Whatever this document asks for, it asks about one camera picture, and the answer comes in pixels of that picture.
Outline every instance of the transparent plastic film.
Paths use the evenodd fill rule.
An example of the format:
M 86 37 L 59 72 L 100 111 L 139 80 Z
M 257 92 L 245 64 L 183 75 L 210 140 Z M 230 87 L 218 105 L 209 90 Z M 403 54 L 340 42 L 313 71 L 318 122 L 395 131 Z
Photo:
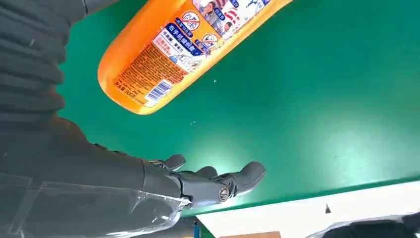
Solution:
M 128 238 L 172 227 L 189 204 L 126 188 L 55 182 L 30 187 L 0 184 L 0 194 L 11 198 L 0 208 L 1 237 Z

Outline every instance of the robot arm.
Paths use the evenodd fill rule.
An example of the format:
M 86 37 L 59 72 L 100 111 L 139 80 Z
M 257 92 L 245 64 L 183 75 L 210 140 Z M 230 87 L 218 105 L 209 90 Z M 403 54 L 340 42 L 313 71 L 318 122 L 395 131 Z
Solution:
M 0 0 L 1 237 L 131 237 L 172 226 L 184 208 L 252 190 L 252 162 L 218 176 L 175 172 L 185 160 L 147 161 L 91 144 L 56 115 L 58 64 L 73 23 L 116 0 Z

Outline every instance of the green table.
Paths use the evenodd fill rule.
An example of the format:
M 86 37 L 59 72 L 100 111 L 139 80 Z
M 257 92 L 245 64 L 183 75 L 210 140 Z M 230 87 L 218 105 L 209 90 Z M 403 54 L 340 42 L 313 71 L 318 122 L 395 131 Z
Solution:
M 252 193 L 185 215 L 420 179 L 420 1 L 296 0 L 139 116 L 102 92 L 96 70 L 144 2 L 123 0 L 74 27 L 60 114 L 91 142 L 147 159 L 182 153 L 188 170 L 265 164 Z

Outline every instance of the label logo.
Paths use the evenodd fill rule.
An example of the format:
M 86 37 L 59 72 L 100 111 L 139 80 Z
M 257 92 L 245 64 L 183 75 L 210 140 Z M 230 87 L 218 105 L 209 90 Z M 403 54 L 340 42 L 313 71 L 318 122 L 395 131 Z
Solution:
M 201 41 L 203 45 L 205 45 L 207 48 L 211 48 L 217 44 L 217 36 L 213 33 L 206 34 L 203 37 L 203 40 Z
M 182 16 L 182 22 L 190 31 L 197 30 L 200 26 L 200 18 L 193 11 L 188 11 Z

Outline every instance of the robotic hand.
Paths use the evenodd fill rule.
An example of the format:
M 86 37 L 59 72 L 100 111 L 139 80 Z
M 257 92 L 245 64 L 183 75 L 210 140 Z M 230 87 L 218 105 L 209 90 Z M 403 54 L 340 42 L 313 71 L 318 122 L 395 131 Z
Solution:
M 64 107 L 71 25 L 117 0 L 0 1 L 0 237 L 132 237 L 173 226 L 182 209 L 251 191 L 264 167 L 176 172 L 180 155 L 147 161 L 91 144 Z
M 217 175 L 215 168 L 207 166 L 197 172 L 174 172 L 185 164 L 182 155 L 173 155 L 166 161 L 150 161 L 168 170 L 168 177 L 178 180 L 181 197 L 191 203 L 188 208 L 219 204 L 231 197 L 251 191 L 264 177 L 265 168 L 258 162 L 247 164 L 240 172 Z

